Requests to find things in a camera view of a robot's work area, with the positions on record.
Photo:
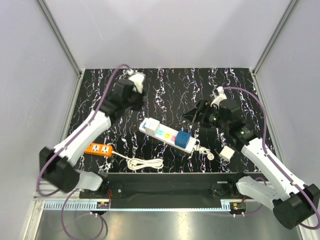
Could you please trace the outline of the white charger plug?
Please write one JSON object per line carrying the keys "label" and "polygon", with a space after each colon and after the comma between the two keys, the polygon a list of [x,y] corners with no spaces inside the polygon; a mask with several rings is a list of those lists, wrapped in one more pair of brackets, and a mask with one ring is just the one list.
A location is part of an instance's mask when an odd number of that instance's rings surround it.
{"label": "white charger plug", "polygon": [[234,155],[234,153],[235,153],[235,151],[226,145],[223,147],[223,149],[219,153],[219,157],[221,160],[229,162],[231,160],[232,156]]}

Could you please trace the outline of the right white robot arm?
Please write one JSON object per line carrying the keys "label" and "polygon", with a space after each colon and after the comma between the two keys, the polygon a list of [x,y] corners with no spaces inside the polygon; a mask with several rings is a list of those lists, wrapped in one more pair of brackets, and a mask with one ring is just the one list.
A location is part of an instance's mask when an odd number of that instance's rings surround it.
{"label": "right white robot arm", "polygon": [[183,117],[203,128],[218,128],[231,146],[251,160],[271,183],[266,186],[244,173],[229,180],[228,195],[250,197],[272,210],[275,218],[291,230],[309,217],[319,216],[320,189],[307,185],[270,151],[255,130],[242,119],[242,109],[233,99],[221,100],[219,105],[200,100]]}

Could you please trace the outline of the white multicolour power strip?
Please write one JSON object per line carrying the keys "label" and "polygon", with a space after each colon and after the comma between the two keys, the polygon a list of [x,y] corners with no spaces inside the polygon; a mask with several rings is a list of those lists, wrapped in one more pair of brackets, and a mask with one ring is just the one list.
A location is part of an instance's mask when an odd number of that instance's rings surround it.
{"label": "white multicolour power strip", "polygon": [[142,121],[142,123],[139,126],[139,131],[140,132],[144,133],[147,136],[153,137],[153,138],[155,138],[155,139],[157,139],[157,140],[159,140],[159,141],[161,141],[163,143],[166,143],[166,144],[168,144],[168,145],[170,145],[170,146],[172,146],[172,147],[174,147],[176,149],[179,149],[179,150],[181,150],[183,152],[186,152],[188,154],[192,153],[192,151],[194,150],[194,146],[196,145],[196,139],[194,137],[192,137],[191,135],[190,135],[190,139],[188,141],[188,144],[187,144],[186,148],[181,148],[181,147],[175,145],[175,138],[176,138],[176,135],[178,134],[179,131],[174,130],[173,128],[165,126],[165,125],[163,125],[161,123],[160,123],[159,130],[158,130],[156,135],[148,135],[148,134],[146,134],[145,124],[146,124],[146,120],[150,119],[150,118],[145,118]]}

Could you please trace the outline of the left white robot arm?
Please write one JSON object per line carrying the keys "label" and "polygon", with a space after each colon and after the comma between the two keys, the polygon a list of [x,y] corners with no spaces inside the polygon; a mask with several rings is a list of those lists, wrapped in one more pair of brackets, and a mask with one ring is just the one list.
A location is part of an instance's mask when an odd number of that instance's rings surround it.
{"label": "left white robot arm", "polygon": [[127,110],[139,111],[144,104],[144,77],[131,76],[116,82],[102,105],[92,110],[87,119],[64,141],[54,148],[39,152],[39,178],[54,185],[58,191],[69,193],[86,189],[97,198],[108,193],[108,186],[98,173],[74,169],[86,148],[114,125]]}

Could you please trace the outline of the blue cube socket adapter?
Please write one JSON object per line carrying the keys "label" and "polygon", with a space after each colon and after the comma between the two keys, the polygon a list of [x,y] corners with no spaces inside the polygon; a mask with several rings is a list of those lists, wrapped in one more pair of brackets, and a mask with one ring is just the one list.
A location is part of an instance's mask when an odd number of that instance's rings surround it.
{"label": "blue cube socket adapter", "polygon": [[188,145],[190,137],[191,135],[188,132],[179,130],[175,137],[174,144],[180,148],[185,149]]}

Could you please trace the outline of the white square socket adapter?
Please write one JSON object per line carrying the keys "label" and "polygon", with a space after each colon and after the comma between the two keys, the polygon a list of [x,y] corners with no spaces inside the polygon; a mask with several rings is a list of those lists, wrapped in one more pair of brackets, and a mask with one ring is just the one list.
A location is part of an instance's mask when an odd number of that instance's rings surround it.
{"label": "white square socket adapter", "polygon": [[160,128],[160,122],[153,118],[148,118],[144,125],[146,134],[155,136]]}

